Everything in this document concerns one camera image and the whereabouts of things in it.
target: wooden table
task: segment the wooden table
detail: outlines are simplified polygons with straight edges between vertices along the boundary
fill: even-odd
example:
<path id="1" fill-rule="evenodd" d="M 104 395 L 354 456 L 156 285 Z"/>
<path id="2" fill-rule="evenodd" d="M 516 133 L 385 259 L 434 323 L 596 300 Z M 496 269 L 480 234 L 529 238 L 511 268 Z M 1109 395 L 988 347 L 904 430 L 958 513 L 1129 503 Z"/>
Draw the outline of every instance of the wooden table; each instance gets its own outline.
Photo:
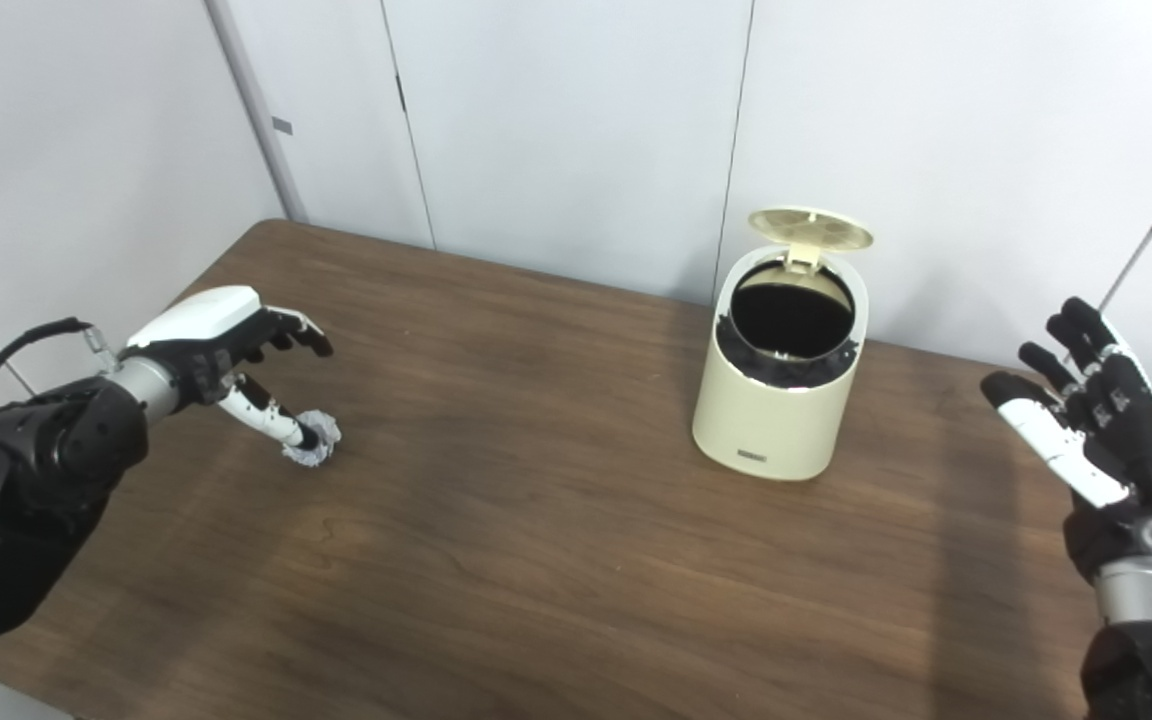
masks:
<path id="1" fill-rule="evenodd" d="M 1068 497 L 987 366 L 869 343 L 833 465 L 776 484 L 691 442 L 704 306 L 286 222 L 223 283 L 333 336 L 252 372 L 338 455 L 160 424 L 3 682 L 97 719 L 1082 717 Z"/>

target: open lid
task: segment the open lid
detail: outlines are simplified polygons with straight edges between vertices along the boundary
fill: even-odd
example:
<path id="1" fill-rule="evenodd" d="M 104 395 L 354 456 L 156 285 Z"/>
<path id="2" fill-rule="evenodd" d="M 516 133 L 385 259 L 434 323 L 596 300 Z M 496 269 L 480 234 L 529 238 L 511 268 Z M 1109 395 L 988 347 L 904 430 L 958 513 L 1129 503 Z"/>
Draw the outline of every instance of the open lid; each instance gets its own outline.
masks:
<path id="1" fill-rule="evenodd" d="M 820 251 L 863 250 L 874 243 L 874 236 L 863 225 L 824 210 L 756 210 L 749 223 L 765 238 L 790 247 L 786 263 L 793 259 L 813 267 L 819 264 Z"/>

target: trash can lid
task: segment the trash can lid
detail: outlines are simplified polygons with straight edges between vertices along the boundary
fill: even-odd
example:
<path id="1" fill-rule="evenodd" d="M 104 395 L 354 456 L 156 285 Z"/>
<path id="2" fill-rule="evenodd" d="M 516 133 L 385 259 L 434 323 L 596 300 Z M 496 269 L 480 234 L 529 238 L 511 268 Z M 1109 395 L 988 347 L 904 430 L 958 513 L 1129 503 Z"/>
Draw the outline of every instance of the trash can lid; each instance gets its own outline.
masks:
<path id="1" fill-rule="evenodd" d="M 803 243 L 827 252 L 846 252 L 874 243 L 874 236 L 864 225 L 826 210 L 795 206 L 756 210 L 749 223 L 765 238 L 781 245 Z"/>

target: trash can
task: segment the trash can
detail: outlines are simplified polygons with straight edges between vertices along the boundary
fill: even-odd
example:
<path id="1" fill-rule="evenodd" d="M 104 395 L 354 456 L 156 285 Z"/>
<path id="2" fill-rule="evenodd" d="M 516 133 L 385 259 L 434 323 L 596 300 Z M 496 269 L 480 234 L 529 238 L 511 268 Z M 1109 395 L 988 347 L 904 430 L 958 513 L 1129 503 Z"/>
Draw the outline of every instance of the trash can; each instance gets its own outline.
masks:
<path id="1" fill-rule="evenodd" d="M 826 210 L 749 222 L 773 245 L 741 258 L 718 295 L 692 437 L 733 470 L 805 480 L 833 457 L 869 317 L 861 275 L 829 253 L 874 238 Z"/>

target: wall seam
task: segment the wall seam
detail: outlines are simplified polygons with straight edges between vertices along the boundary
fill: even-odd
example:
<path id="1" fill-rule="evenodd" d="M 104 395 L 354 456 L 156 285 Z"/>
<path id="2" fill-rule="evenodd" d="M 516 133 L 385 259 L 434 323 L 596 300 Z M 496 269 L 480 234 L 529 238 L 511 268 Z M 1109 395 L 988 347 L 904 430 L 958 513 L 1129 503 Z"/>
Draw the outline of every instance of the wall seam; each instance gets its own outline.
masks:
<path id="1" fill-rule="evenodd" d="M 727 206 L 732 202 L 732 173 L 736 168 L 736 142 L 740 138 L 740 111 L 745 101 L 745 76 L 749 74 L 749 50 L 750 40 L 755 35 L 755 5 L 758 0 L 749 1 L 749 22 L 745 25 L 745 55 L 740 61 L 740 85 L 736 88 L 736 119 L 732 123 L 732 151 L 727 156 L 727 183 L 723 187 L 723 211 L 718 219 L 718 250 L 714 253 L 714 276 L 708 285 L 708 302 L 713 304 L 718 296 L 718 272 L 723 264 L 723 235 L 727 229 Z"/>

